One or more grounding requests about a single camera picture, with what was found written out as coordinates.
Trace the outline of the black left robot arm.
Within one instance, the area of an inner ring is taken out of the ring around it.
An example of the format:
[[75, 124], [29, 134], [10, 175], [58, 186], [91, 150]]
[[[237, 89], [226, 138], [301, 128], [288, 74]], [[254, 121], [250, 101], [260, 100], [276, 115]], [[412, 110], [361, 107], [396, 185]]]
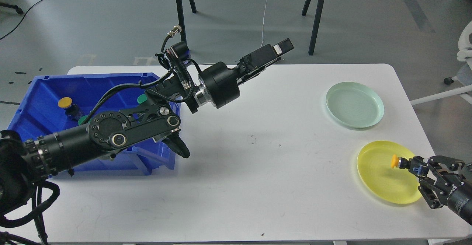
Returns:
[[1, 131], [1, 227], [17, 228], [34, 221], [42, 245], [47, 244], [43, 212], [60, 189], [48, 181], [62, 171], [99, 157], [114, 158], [126, 148], [152, 138], [174, 153], [190, 156], [179, 137], [181, 119], [170, 103], [185, 103], [192, 113], [210, 102], [215, 108], [240, 96], [239, 86], [293, 50], [290, 39], [264, 45], [229, 68], [217, 62], [200, 69], [185, 42], [166, 47], [182, 27], [164, 38], [156, 57], [167, 73], [150, 83], [119, 84], [106, 91], [81, 125], [22, 141], [13, 130]]

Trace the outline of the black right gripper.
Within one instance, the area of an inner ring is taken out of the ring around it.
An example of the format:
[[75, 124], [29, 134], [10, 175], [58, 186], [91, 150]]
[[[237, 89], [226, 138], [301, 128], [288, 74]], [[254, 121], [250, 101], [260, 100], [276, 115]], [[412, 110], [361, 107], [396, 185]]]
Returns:
[[[446, 205], [471, 225], [472, 185], [462, 174], [464, 166], [464, 161], [443, 155], [427, 160], [420, 156], [409, 159], [409, 172], [418, 178], [418, 191], [428, 206], [438, 209]], [[440, 180], [439, 187], [432, 178], [428, 178], [429, 174]]]

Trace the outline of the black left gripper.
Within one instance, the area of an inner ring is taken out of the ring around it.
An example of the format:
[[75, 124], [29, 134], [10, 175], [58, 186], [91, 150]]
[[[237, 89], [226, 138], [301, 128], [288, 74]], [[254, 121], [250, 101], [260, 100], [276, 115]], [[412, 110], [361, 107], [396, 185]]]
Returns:
[[211, 65], [199, 72], [199, 80], [214, 107], [219, 109], [240, 96], [240, 84], [250, 77], [258, 76], [266, 67], [280, 61], [282, 55], [293, 49], [289, 38], [276, 45], [264, 45], [242, 57], [233, 68], [229, 68], [224, 62]]

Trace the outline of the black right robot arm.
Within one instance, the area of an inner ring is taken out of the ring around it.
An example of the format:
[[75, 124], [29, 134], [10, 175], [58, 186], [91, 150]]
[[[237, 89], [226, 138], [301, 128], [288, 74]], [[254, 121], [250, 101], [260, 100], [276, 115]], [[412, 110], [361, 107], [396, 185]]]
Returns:
[[409, 173], [418, 178], [418, 191], [431, 209], [449, 208], [466, 223], [472, 223], [471, 163], [437, 155], [415, 156], [407, 161]]

